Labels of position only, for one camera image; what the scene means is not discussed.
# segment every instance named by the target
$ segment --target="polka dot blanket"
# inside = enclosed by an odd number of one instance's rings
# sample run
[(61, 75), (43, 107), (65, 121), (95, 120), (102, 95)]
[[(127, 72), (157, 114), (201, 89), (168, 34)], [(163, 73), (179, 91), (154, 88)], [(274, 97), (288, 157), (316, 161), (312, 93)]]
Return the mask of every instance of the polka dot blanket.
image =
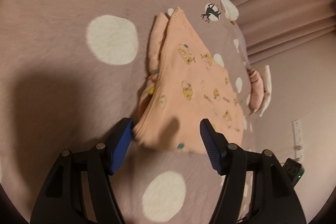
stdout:
[[(148, 39), (161, 11), (181, 7), (228, 71), (245, 116), (242, 147), (254, 149), (244, 39), (224, 2), (0, 0), (0, 180), (27, 220), (62, 150), (88, 150), (119, 119), (136, 117)], [(135, 142), (110, 180), (127, 224), (208, 223), (223, 182), (207, 155), (157, 152)], [(95, 220), (85, 174), (83, 185)], [(249, 174), (241, 216), (250, 192)]]

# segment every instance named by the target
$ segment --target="peach fabric with bear print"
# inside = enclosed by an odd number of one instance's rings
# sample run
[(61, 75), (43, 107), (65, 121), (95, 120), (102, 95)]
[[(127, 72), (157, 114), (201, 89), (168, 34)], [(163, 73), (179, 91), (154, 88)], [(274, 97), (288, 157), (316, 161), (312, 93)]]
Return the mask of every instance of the peach fabric with bear print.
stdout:
[(192, 28), (184, 11), (160, 13), (150, 37), (147, 87), (139, 104), (136, 139), (154, 149), (205, 153), (200, 121), (208, 118), (229, 142), (241, 145), (243, 110), (227, 70)]

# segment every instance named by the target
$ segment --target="white power strip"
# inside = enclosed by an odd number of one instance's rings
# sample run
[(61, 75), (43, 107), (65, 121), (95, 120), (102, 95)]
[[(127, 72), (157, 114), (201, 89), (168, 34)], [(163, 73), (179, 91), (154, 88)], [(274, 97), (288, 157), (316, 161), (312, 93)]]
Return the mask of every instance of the white power strip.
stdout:
[(292, 122), (293, 132), (294, 132), (294, 150), (295, 150), (295, 161), (302, 163), (304, 159), (303, 153), (303, 136), (301, 129), (300, 120), (295, 120)]

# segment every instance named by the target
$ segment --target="black deer print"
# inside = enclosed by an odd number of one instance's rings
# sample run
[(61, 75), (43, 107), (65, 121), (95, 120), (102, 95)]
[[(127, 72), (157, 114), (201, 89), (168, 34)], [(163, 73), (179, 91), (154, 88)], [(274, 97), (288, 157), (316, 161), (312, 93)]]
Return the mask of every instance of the black deer print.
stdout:
[(214, 3), (210, 3), (210, 4), (208, 5), (208, 7), (207, 7), (207, 10), (206, 10), (205, 14), (202, 14), (202, 15), (201, 15), (201, 17), (202, 17), (203, 20), (204, 20), (204, 17), (207, 18), (207, 19), (205, 20), (205, 22), (208, 22), (208, 23), (210, 22), (210, 19), (209, 19), (209, 16), (210, 16), (210, 15), (214, 15), (215, 17), (217, 17), (217, 18), (219, 19), (219, 15), (220, 15), (221, 13), (218, 12), (219, 9), (217, 9), (217, 11), (215, 11), (215, 10), (213, 9), (214, 6), (215, 6)]

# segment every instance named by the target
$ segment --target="wall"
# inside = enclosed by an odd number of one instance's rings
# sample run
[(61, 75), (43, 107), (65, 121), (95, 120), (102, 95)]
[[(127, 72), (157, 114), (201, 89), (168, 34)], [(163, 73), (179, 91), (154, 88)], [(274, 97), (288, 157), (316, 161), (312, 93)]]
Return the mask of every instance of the wall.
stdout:
[(270, 65), (273, 94), (254, 126), (257, 150), (272, 150), (280, 162), (294, 159), (291, 122), (301, 119), (305, 174), (296, 193), (309, 222), (336, 185), (336, 33), (253, 66), (265, 64)]

